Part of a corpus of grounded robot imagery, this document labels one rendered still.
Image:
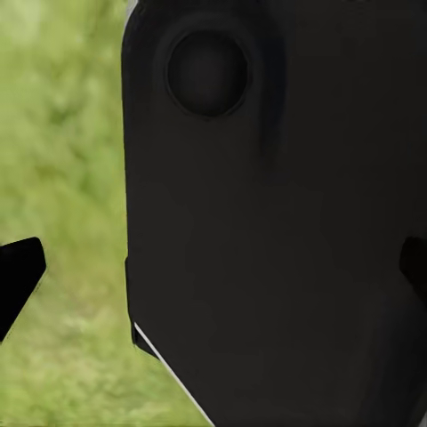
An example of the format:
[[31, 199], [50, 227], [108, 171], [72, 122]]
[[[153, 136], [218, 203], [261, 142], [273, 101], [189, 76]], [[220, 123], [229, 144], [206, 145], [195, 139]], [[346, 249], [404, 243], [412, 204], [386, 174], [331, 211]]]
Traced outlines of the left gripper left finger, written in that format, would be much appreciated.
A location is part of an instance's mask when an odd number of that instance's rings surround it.
[[38, 237], [0, 246], [0, 343], [45, 271]]

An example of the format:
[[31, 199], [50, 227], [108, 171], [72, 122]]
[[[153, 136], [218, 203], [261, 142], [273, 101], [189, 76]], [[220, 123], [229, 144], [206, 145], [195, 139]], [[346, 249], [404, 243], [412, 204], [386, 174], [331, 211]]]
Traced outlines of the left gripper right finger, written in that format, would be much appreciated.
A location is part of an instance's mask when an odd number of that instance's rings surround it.
[[427, 309], [427, 240], [411, 236], [405, 239], [399, 269]]

